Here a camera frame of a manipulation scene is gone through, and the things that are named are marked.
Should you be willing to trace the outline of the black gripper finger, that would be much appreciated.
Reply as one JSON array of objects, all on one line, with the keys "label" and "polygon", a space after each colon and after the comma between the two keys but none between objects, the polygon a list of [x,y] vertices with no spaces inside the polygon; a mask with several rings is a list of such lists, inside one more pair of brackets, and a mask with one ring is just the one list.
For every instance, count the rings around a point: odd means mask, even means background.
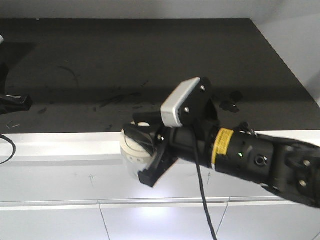
[{"label": "black gripper finger", "polygon": [[8,66],[2,62],[0,64],[0,94],[4,95],[6,92],[6,81],[9,73]]},{"label": "black gripper finger", "polygon": [[160,125],[163,126],[163,120],[160,111],[155,112],[136,112],[132,115],[133,121],[136,124],[146,123],[149,126]]},{"label": "black gripper finger", "polygon": [[29,111],[32,106],[32,99],[27,95],[0,95],[0,114]]},{"label": "black gripper finger", "polygon": [[124,124],[124,133],[143,147],[149,154],[153,155],[156,151],[157,133],[159,132],[160,125],[149,126],[145,122],[140,124]]}]

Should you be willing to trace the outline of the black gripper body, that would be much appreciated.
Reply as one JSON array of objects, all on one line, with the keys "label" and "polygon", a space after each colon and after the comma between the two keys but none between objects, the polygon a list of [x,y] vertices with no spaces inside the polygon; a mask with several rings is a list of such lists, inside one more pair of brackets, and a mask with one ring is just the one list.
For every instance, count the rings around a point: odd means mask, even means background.
[{"label": "black gripper body", "polygon": [[210,99],[200,115],[189,126],[165,127],[160,118],[152,121],[150,127],[138,127],[137,143],[151,155],[151,163],[137,175],[140,183],[153,187],[178,159],[211,169],[212,151],[219,127],[218,113]]}]

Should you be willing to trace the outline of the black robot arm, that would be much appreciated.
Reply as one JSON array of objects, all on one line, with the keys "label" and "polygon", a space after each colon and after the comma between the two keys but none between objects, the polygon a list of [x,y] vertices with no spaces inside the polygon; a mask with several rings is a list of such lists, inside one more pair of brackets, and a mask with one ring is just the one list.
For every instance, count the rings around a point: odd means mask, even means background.
[{"label": "black robot arm", "polygon": [[126,137],[151,156],[139,181],[153,187],[182,159],[260,185],[271,194],[309,207],[320,206],[320,148],[300,140],[254,132],[243,122],[223,128],[214,103],[199,107],[193,123],[166,127],[158,113],[136,113]]}]

